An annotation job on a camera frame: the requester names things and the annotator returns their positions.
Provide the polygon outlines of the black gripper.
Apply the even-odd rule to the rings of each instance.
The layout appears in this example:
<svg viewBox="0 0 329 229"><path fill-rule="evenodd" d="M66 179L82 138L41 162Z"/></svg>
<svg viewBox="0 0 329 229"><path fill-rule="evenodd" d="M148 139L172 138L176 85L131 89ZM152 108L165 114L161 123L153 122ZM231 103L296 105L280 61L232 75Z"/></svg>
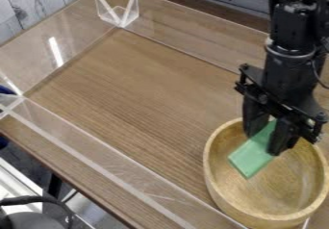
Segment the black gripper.
<svg viewBox="0 0 329 229"><path fill-rule="evenodd" d="M243 96L243 129L251 138L270 122L267 153L278 156L298 139L315 143L329 115L315 102L324 54L310 57L266 56L264 67L239 67L235 90Z"/></svg>

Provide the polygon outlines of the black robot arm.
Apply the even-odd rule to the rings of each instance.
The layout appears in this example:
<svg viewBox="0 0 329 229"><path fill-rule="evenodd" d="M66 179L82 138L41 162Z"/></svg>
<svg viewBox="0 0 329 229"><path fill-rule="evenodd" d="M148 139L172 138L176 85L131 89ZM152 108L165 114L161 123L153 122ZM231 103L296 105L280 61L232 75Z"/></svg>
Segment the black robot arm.
<svg viewBox="0 0 329 229"><path fill-rule="evenodd" d="M329 54L329 0L268 0L270 34L262 67L242 64L235 90L243 95L243 129L259 133L276 120L266 145L276 156L299 139L318 141L329 115L314 89Z"/></svg>

